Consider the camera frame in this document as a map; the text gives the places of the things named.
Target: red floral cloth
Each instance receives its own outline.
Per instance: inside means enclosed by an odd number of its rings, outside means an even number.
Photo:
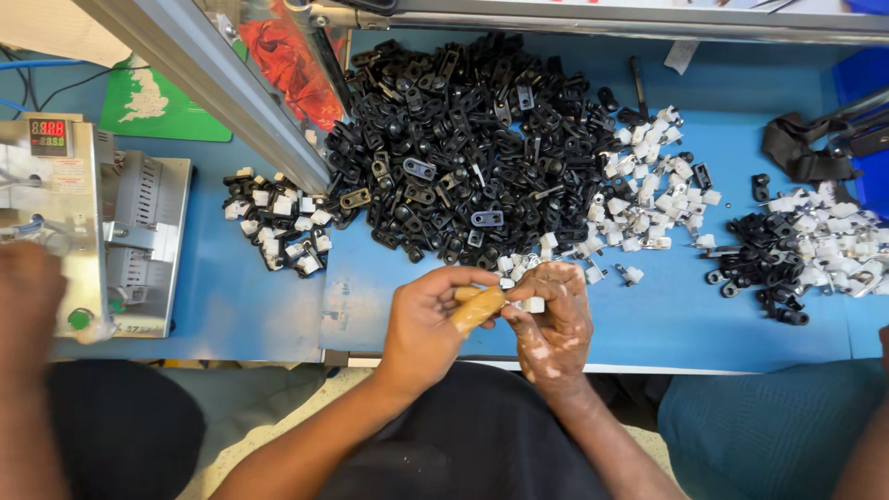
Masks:
[[[296,117],[308,117],[330,131],[333,120],[342,118],[342,106],[284,7],[284,1],[271,0],[271,3],[277,19],[248,20],[238,28],[241,39],[262,75],[284,93],[284,103]],[[337,52],[342,40],[333,38],[331,44]]]

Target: black cable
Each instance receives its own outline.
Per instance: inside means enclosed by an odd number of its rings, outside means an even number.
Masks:
[[[51,93],[50,96],[46,98],[46,101],[44,101],[44,103],[41,104],[40,107],[37,108],[37,111],[43,111],[44,108],[46,108],[46,104],[49,103],[49,101],[51,101],[52,98],[55,97],[57,93],[64,92],[64,91],[66,91],[67,89],[69,89],[69,88],[74,88],[74,87],[76,87],[76,86],[78,86],[78,85],[83,85],[83,84],[85,84],[86,82],[89,82],[90,80],[93,80],[94,78],[98,78],[98,77],[101,77],[102,75],[105,75],[106,73],[110,73],[110,72],[112,72],[112,71],[116,71],[116,70],[118,70],[118,69],[128,69],[128,70],[132,71],[132,70],[135,70],[135,69],[147,69],[147,68],[151,68],[151,67],[150,67],[150,66],[139,66],[139,67],[137,67],[137,68],[125,68],[125,67],[121,67],[121,68],[110,68],[110,69],[106,69],[106,70],[104,70],[104,71],[100,71],[99,73],[96,73],[95,75],[93,75],[93,76],[91,76],[91,77],[89,77],[89,78],[87,78],[87,79],[85,79],[85,80],[83,80],[83,81],[77,82],[76,84],[68,85],[68,86],[66,86],[66,87],[61,87],[59,90],[57,90],[57,91]]]
[[[0,51],[3,51],[3,54],[6,56],[6,59],[8,59],[9,61],[21,60],[21,57],[13,55],[11,52],[6,50],[6,47],[0,46]],[[33,81],[31,80],[31,69],[28,69],[28,77],[27,78],[25,78],[25,74],[22,73],[21,68],[16,68],[15,70],[19,73],[19,78],[21,78],[22,86],[25,87],[25,95],[24,95],[24,97],[21,98],[21,105],[26,106],[28,104],[28,94],[30,93],[29,90],[32,88],[32,85],[33,85]],[[21,114],[21,111],[16,111],[15,116],[12,117],[12,119],[14,120],[14,119],[18,118],[20,114]]]

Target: metal machine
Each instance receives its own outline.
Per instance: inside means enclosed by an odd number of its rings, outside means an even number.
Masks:
[[[166,337],[191,162],[116,151],[83,115],[0,122],[0,243],[61,257],[58,336]]]

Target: blue cable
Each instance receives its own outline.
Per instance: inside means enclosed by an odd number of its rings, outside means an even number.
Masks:
[[[76,64],[85,63],[85,60],[79,59],[14,60],[11,62],[0,62],[0,70],[16,68],[41,68],[44,66],[74,66]]]
[[[4,99],[2,97],[0,97],[0,104],[5,104],[6,106],[9,106],[10,108],[14,108],[19,111],[26,111],[26,112],[30,111],[30,109],[25,108],[24,106],[20,105],[19,103],[9,101],[8,99]]]

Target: hand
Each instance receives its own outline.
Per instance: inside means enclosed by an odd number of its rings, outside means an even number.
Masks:
[[[511,302],[543,297],[541,314],[508,305],[501,316],[516,332],[518,363],[529,382],[550,403],[588,387],[583,366],[589,354],[593,320],[583,270],[569,262],[544,262],[507,291]]]
[[[383,359],[374,377],[410,399],[438,383],[457,359],[463,335],[451,323],[457,286],[495,286],[500,278],[474,267],[443,267],[399,286],[392,295]],[[493,328],[488,320],[482,328]]]
[[[33,243],[0,245],[0,384],[42,383],[67,280],[61,262]]]

